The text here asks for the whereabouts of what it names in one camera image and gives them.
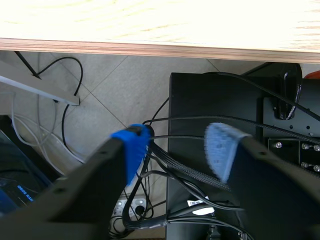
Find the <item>white cable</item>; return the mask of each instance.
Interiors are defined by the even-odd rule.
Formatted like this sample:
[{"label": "white cable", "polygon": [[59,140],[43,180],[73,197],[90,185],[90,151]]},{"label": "white cable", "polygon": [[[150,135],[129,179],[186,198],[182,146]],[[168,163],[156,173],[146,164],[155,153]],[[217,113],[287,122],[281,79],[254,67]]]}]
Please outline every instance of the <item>white cable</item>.
[{"label": "white cable", "polygon": [[[27,142],[25,140],[22,139],[22,137],[20,136],[19,132],[18,132],[18,128],[16,126],[16,122],[15,122],[15,100],[16,100],[16,93],[15,92],[0,92],[0,94],[11,94],[12,95],[12,103],[11,103],[11,115],[12,115],[12,126],[13,126],[13,129],[18,137],[18,139],[28,145],[28,146],[31,146],[31,147],[40,147],[42,144],[45,143],[45,141],[48,139],[48,137],[50,136],[50,134],[48,134],[43,141],[41,142],[38,142],[37,144],[34,144],[34,143],[30,143],[30,142]],[[50,133],[52,133],[55,129],[55,124],[56,124],[56,106],[54,106],[54,121],[53,121],[53,125],[52,125],[52,129],[50,131]]]},{"label": "white cable", "polygon": [[[0,115],[10,115],[10,113],[0,112]],[[34,125],[37,125],[37,123],[36,123],[35,121],[33,121],[32,119],[30,119],[30,118],[28,118],[28,117],[26,117],[26,116],[23,116],[23,115],[21,115],[21,114],[15,113],[15,114],[14,114],[14,117],[15,117],[16,119],[25,119],[25,120],[29,121],[30,123],[32,123],[32,124],[34,124]],[[48,129],[44,128],[44,127],[41,126],[41,125],[40,125],[40,128],[41,128],[43,131],[47,132],[47,133],[50,132]],[[64,145],[64,143],[62,142],[62,140],[61,140],[57,135],[55,135],[53,132],[51,133],[51,136],[53,136],[53,137],[61,144],[61,146],[62,146],[72,157],[74,157],[75,159],[77,159],[79,162],[81,162],[81,163],[83,163],[83,164],[86,163],[83,159],[81,159],[80,157],[74,155],[74,154]]]},{"label": "white cable", "polygon": [[[52,135],[62,146],[63,148],[72,156],[74,157],[75,159],[77,159],[79,162],[81,163],[85,163],[84,160],[82,160],[81,158],[77,157],[76,155],[74,155],[65,145],[64,143],[59,139],[58,136],[56,136],[55,134],[53,134],[53,130],[49,131],[47,130],[46,128],[42,127],[41,125],[37,124],[36,122],[34,122],[33,120],[31,120],[30,118],[26,117],[26,116],[23,116],[21,114],[15,114],[14,110],[15,110],[15,96],[16,96],[16,93],[15,92],[0,92],[0,94],[8,94],[8,95],[12,95],[12,103],[11,103],[11,117],[12,117],[12,126],[13,126],[13,129],[18,137],[18,139],[23,142],[23,143],[26,143],[26,141],[24,141],[19,132],[18,132],[18,129],[16,127],[16,123],[15,123],[15,119],[17,119],[23,126],[25,126],[25,128],[31,133],[31,135],[35,138],[36,140],[36,144],[32,144],[33,147],[39,147],[43,156],[45,157],[45,159],[49,162],[49,163],[52,163],[50,160],[49,160],[49,157],[48,157],[48,154],[47,154],[47,151],[44,147],[42,147],[43,143],[49,138],[50,135]],[[54,119],[56,119],[56,106],[54,104],[54,102],[52,101],[53,105],[54,105]],[[10,113],[8,112],[1,112],[0,115],[10,115]],[[31,129],[29,127],[26,127],[26,124],[24,122],[22,122],[21,119],[18,119],[16,116],[19,116],[20,118],[22,119],[26,119],[27,121],[29,121],[30,123],[33,123],[35,124],[36,126],[38,126],[40,129],[44,130],[45,132],[47,132],[47,136],[44,138],[44,140],[42,141],[42,143],[40,143],[40,141],[38,140],[38,138],[36,137],[36,135],[31,131]]]},{"label": "white cable", "polygon": [[[36,143],[39,144],[39,140],[38,140],[37,136],[35,135],[35,133],[34,133],[21,119],[19,119],[19,118],[17,118],[17,117],[15,117],[15,119],[18,120],[18,121],[25,127],[25,129],[27,129],[27,130],[29,131],[29,133],[34,137]],[[47,152],[46,152],[46,149],[44,149],[44,146],[42,146],[41,144],[39,144],[38,146],[39,146],[39,148],[40,148],[40,150],[41,150],[41,152],[42,152],[45,160],[47,160],[47,162],[48,162],[57,172],[59,172],[59,173],[62,174],[62,175],[65,175],[65,174],[63,173],[63,171],[61,171],[58,167],[56,167],[56,166],[51,162],[51,160],[49,159],[48,154],[47,154]]]}]

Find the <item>power strip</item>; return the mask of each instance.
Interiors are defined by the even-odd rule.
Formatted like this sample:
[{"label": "power strip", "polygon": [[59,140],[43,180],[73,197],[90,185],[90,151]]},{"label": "power strip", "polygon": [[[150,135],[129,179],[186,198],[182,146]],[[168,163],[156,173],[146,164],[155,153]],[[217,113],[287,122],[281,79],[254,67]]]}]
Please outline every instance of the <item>power strip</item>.
[{"label": "power strip", "polygon": [[[127,198],[119,198],[119,200],[116,202],[116,205],[113,209],[112,212],[112,217],[115,216],[122,216],[122,213],[124,211],[125,205],[127,203]],[[133,212],[133,210],[136,210],[136,207],[138,206],[142,206],[144,207],[144,209],[147,208],[147,200],[145,197],[143,196],[137,196],[133,199],[132,203],[131,203],[131,207],[129,208],[129,216],[130,217],[134,217],[135,213]]]}]

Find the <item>metal screw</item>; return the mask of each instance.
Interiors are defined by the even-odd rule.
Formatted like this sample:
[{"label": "metal screw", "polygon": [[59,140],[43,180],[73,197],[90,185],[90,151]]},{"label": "metal screw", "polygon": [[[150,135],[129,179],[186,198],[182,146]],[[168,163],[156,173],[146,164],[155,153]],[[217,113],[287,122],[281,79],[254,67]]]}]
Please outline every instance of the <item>metal screw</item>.
[{"label": "metal screw", "polygon": [[277,149],[280,149],[280,148],[282,148],[282,143],[278,141],[278,142],[274,145],[274,147],[277,148]]},{"label": "metal screw", "polygon": [[303,150],[307,150],[307,149],[310,148],[310,145],[309,145],[309,144],[306,144],[306,143],[302,143],[302,144],[301,144],[301,148],[302,148]]},{"label": "metal screw", "polygon": [[303,168],[308,168],[308,167],[310,167],[310,164],[309,163],[306,163],[306,162],[302,162],[301,163],[301,167],[303,167]]},{"label": "metal screw", "polygon": [[316,172],[320,172],[320,166],[314,165],[313,170],[315,170]]}]

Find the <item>floor tile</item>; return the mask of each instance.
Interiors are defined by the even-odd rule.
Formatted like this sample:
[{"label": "floor tile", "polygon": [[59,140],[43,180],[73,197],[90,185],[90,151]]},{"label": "floor tile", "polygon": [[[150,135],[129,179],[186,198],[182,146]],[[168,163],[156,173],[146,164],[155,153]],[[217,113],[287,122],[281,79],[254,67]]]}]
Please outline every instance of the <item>floor tile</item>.
[{"label": "floor tile", "polygon": [[[89,156],[111,133],[124,126],[90,94],[64,122],[65,140],[76,153]],[[61,137],[61,123],[54,133]]]},{"label": "floor tile", "polygon": [[[83,85],[91,92],[95,89],[125,58],[124,55],[85,54],[85,53],[53,53],[55,58],[74,57],[83,66]],[[61,61],[78,80],[80,79],[79,64],[71,59]]]},{"label": "floor tile", "polygon": [[129,56],[92,94],[128,126],[152,118],[169,96],[172,72],[210,71],[216,69],[206,59]]},{"label": "floor tile", "polygon": [[[51,53],[22,52],[21,53],[30,65],[38,71],[43,69],[49,63],[55,60]],[[0,60],[10,64],[19,70],[25,71],[30,75],[30,71],[22,61],[12,51],[0,51]],[[78,80],[63,67],[56,63],[40,76],[43,81],[50,81],[64,91],[74,93],[78,86]],[[15,112],[36,120],[37,95],[26,90],[0,82],[0,92],[15,92]],[[78,96],[82,101],[89,94],[89,91],[82,85],[79,89]],[[7,95],[0,95],[0,112],[9,112],[12,100]],[[51,128],[53,122],[53,100],[46,97],[39,97],[40,122],[45,128]],[[66,104],[58,102],[56,106],[56,125],[61,122],[62,115]],[[74,106],[70,106],[67,115],[72,112]]]},{"label": "floor tile", "polygon": [[300,66],[302,69],[302,77],[303,78],[310,73],[320,71],[320,64],[301,63]]},{"label": "floor tile", "polygon": [[208,59],[219,72],[227,72],[232,74],[244,74],[245,72],[263,64],[262,61],[240,61],[225,59]]}]

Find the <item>black electronic device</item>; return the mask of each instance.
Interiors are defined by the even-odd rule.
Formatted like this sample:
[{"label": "black electronic device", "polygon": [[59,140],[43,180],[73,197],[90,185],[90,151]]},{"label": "black electronic device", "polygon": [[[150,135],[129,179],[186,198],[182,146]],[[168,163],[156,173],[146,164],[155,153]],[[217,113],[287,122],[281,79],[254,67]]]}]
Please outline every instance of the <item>black electronic device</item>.
[{"label": "black electronic device", "polygon": [[18,140],[11,119],[1,116],[0,214],[27,206],[58,176],[32,147]]},{"label": "black electronic device", "polygon": [[[254,83],[278,94],[283,94],[285,90],[289,91],[291,89],[291,93],[288,92],[286,95],[288,98],[293,100],[296,97],[295,99],[299,100],[301,105],[310,108],[316,114],[320,114],[320,109],[318,110],[317,106],[320,101],[318,94],[320,92],[320,82],[314,79],[300,81],[301,69],[298,66],[297,64],[289,63],[265,63],[245,73],[245,76]],[[283,81],[286,73],[290,73],[291,81],[297,81],[294,82],[298,83],[296,85],[297,88],[291,88],[292,82],[288,82],[288,78],[286,79],[288,80],[287,82]],[[315,127],[316,120],[299,109],[294,109],[294,114],[288,117],[288,112],[292,110],[292,106],[287,105],[285,109],[283,108],[284,106],[276,97],[252,84],[231,76],[210,73],[172,73],[170,77],[170,117],[232,116],[283,128],[310,137],[320,137]],[[171,120],[169,121],[168,133],[169,135],[201,137],[204,136],[207,126],[212,122],[229,124],[245,133],[249,133],[284,160],[291,159],[296,165],[306,162],[310,164],[308,169],[315,172],[314,165],[317,158],[320,157],[320,152],[314,150],[314,144],[296,138],[293,139],[291,136],[280,132],[262,129],[245,122],[214,118]],[[283,147],[275,147],[278,142],[281,142]],[[312,148],[304,150],[302,149],[302,144],[309,144]],[[168,141],[168,152],[175,160],[186,166],[214,176],[207,164],[202,141],[171,138]],[[233,201],[235,205],[238,204],[232,194],[214,189],[201,182],[196,181],[196,183],[201,186],[211,200]],[[168,179],[167,210],[169,212],[187,207],[189,198],[190,194],[185,189],[176,181]],[[226,213],[226,211],[216,209],[215,215],[220,220],[239,226],[237,216],[234,213]],[[246,215],[240,213],[240,218],[245,229],[250,232],[251,229]],[[206,236],[207,230],[208,227],[205,225],[170,224],[166,227],[166,239],[201,239]],[[225,239],[239,239],[236,233],[227,231],[226,228],[222,228],[221,231],[223,232],[222,237]]]}]

